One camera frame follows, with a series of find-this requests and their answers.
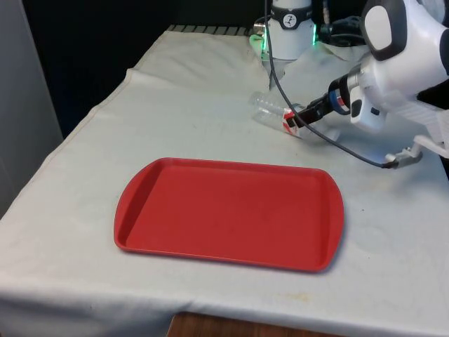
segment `wooden floor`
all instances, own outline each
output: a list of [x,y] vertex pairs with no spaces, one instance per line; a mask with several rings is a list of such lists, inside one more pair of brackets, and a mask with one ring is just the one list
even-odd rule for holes
[[167,337],[335,337],[335,335],[182,313],[173,318]]

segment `green light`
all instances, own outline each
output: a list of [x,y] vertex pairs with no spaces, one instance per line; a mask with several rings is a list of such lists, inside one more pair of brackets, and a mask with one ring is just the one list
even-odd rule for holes
[[267,51],[267,32],[264,33],[264,41],[262,42],[262,52],[264,53],[265,51]]
[[314,38],[311,41],[312,45],[316,45],[316,42],[318,41],[318,36],[316,35],[316,25],[314,25]]

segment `gray wall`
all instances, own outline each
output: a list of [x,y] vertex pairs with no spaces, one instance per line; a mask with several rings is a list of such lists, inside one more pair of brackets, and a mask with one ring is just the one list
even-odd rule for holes
[[62,141],[21,0],[0,0],[0,217]]

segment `cable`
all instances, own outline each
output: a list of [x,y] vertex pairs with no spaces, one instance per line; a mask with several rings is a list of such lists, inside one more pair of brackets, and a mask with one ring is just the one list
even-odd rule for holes
[[274,60],[273,60],[272,39],[269,35],[269,25],[268,25],[268,6],[269,6],[268,0],[265,0],[264,18],[265,18],[265,33],[267,34],[267,43],[268,43],[268,48],[269,48],[269,64],[273,70],[274,82],[276,83],[276,86],[277,86],[279,92],[281,93],[283,99],[287,103],[288,107],[292,110],[293,114],[295,114],[295,118],[298,121],[300,121],[301,124],[305,128],[309,129],[312,133],[316,134],[318,137],[324,139],[326,142],[330,143],[331,145],[338,147],[342,151],[345,151],[347,154],[350,154],[351,156],[353,156],[367,164],[370,164],[372,166],[375,166],[375,167],[378,167],[381,169],[393,169],[395,166],[397,166],[397,163],[395,161],[381,164],[381,163],[377,163],[376,161],[372,161],[368,158],[365,158],[365,157],[359,155],[358,153],[348,149],[344,145],[342,145],[338,142],[335,142],[334,140],[330,139],[326,135],[323,135],[321,132],[316,130],[314,127],[312,127],[309,124],[304,122],[304,120],[301,118],[301,116],[297,113],[297,111],[296,111],[295,107],[293,106],[293,104],[291,103],[291,101],[288,99],[288,96],[286,95],[285,91],[282,89],[281,83],[279,83],[278,75],[277,75],[276,71],[274,70],[275,68],[274,68]]

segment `white tablecloth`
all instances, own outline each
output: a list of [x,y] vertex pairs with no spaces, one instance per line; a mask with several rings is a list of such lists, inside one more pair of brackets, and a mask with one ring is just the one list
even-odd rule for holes
[[[284,84],[307,100],[351,67],[342,62],[317,46],[289,65]],[[176,312],[192,311],[349,336],[449,336],[449,184],[439,158],[383,171],[259,125],[247,100],[267,86],[245,38],[165,33],[1,220],[0,332],[163,336]],[[378,137],[329,122],[378,159],[417,131],[393,117]],[[333,265],[312,275],[120,251],[119,197],[161,157],[327,170],[346,218]]]

